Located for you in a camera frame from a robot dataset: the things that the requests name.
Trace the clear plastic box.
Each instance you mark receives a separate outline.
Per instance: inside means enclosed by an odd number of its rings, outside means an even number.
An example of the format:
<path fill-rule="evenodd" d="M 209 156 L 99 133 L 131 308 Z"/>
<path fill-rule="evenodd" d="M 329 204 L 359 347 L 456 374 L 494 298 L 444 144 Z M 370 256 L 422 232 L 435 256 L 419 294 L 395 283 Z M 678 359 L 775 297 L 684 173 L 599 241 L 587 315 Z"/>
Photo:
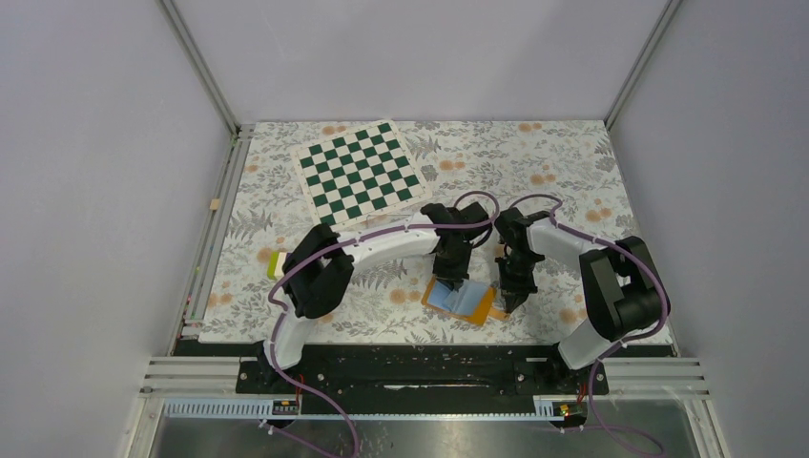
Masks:
<path fill-rule="evenodd" d="M 385 227 L 407 226 L 418 217 L 417 213 L 390 213 L 378 216 L 369 216 L 363 222 L 363 229 L 369 231 L 381 230 Z"/>

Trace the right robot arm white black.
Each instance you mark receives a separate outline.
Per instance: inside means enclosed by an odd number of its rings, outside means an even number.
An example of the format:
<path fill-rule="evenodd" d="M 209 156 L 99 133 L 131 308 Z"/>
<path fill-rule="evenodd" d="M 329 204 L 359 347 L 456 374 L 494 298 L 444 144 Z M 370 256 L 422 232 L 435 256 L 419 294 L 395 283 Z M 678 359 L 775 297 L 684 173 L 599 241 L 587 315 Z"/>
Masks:
<path fill-rule="evenodd" d="M 506 312 L 537 293 L 533 271 L 540 261 L 556 260 L 581 277 L 587 317 L 556 346 L 547 368 L 556 391 L 574 391 L 585 380 L 585 367 L 629 334 L 668 317 L 668 298 L 642 239 L 589 237 L 547 211 L 525 216 L 517 208 L 501 213 L 494 227 L 504 246 L 496 263 Z"/>

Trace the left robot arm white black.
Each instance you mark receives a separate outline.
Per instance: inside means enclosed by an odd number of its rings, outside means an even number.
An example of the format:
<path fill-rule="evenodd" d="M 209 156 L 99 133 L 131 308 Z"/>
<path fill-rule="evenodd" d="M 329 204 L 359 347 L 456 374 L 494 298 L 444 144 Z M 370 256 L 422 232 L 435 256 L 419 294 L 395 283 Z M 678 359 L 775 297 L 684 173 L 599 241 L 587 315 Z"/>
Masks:
<path fill-rule="evenodd" d="M 314 226 L 282 266 L 268 300 L 281 309 L 262 344 L 259 379 L 275 392 L 290 388 L 302 350 L 316 321 L 341 303 L 352 279 L 386 262 L 432 256 L 432 275 L 451 290 L 468 279 L 477 239 L 486 239 L 493 217 L 478 202 L 464 208 L 430 203 L 401 221 L 364 232 L 338 233 Z"/>

